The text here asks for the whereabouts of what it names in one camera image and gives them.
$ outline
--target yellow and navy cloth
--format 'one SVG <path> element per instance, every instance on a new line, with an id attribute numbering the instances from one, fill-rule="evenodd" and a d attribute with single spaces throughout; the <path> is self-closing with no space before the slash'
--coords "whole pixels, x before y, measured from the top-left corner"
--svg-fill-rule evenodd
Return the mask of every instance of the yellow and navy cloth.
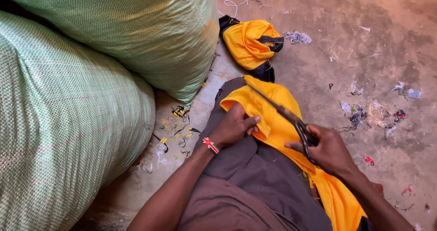
<path id="1" fill-rule="evenodd" d="M 262 90 L 267 98 L 302 118 L 299 106 L 288 89 L 248 75 L 244 76 L 244 79 L 256 89 Z M 356 231 L 360 227 L 361 218 L 366 220 L 367 215 L 354 195 L 339 179 L 315 167 L 302 153 L 284 146 L 287 141 L 300 141 L 293 125 L 249 86 L 233 91 L 220 102 L 220 105 L 228 111 L 235 102 L 243 105 L 248 116 L 261 117 L 261 122 L 257 124 L 259 132 L 252 132 L 255 138 L 279 150 L 308 173 L 309 182 L 315 183 L 325 212 L 331 219 L 333 230 Z"/>
<path id="2" fill-rule="evenodd" d="M 220 35 L 237 63 L 262 81 L 274 83 L 274 70 L 269 62 L 284 45 L 284 37 L 264 20 L 240 22 L 222 16 Z"/>

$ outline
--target person's right hand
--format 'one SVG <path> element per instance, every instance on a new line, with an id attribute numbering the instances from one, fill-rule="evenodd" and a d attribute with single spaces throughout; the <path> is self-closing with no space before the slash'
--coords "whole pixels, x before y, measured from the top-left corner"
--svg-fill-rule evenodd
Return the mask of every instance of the person's right hand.
<path id="1" fill-rule="evenodd" d="M 318 146 L 308 147 L 308 153 L 321 169 L 337 178 L 359 171 L 337 130 L 313 124 L 306 128 L 319 139 Z M 303 152 L 300 141 L 286 142 L 285 147 Z"/>

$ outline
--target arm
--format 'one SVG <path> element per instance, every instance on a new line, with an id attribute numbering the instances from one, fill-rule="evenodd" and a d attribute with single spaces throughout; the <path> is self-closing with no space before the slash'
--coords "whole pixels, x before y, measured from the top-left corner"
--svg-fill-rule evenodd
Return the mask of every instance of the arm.
<path id="1" fill-rule="evenodd" d="M 369 179 L 353 162 L 340 133 L 316 125 L 307 129 L 319 140 L 319 145 L 308 149 L 310 157 L 326 173 L 340 179 L 357 198 L 376 231 L 415 230 L 413 226 L 372 187 Z M 285 147 L 302 152 L 302 144 L 288 142 Z"/>
<path id="2" fill-rule="evenodd" d="M 244 109 L 236 103 L 209 136 L 218 148 L 232 144 L 247 133 L 258 131 L 259 117 L 244 119 Z M 144 204 L 127 231 L 173 231 L 179 226 L 191 193 L 214 153 L 202 144 Z"/>

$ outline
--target sack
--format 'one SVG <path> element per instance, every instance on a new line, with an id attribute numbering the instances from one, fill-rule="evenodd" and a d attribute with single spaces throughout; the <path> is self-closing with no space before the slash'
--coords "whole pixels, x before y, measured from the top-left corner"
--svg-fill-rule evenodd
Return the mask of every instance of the sack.
<path id="1" fill-rule="evenodd" d="M 0 11 L 1 230 L 69 230 L 139 156 L 154 121 L 141 77 Z"/>
<path id="2" fill-rule="evenodd" d="M 14 0 L 188 104 L 211 66 L 216 0 Z"/>

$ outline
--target white string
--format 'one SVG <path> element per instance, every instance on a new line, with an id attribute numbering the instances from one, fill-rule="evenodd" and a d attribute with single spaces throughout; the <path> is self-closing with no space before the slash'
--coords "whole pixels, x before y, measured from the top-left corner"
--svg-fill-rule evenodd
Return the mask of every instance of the white string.
<path id="1" fill-rule="evenodd" d="M 244 3 L 246 3 L 246 4 L 248 5 L 248 4 L 249 4 L 249 0 L 245 0 L 243 3 L 241 3 L 241 4 L 239 4 L 239 5 L 235 4 L 234 2 L 232 2 L 232 1 L 230 1 L 230 0 L 225 0 L 223 3 L 224 3 L 225 5 L 227 5 L 227 6 L 235 6 L 235 15 L 234 15 L 233 17 L 236 17 L 236 16 L 237 16 L 237 11 L 238 11 L 238 6 L 240 6 L 240 5 L 244 4 Z"/>

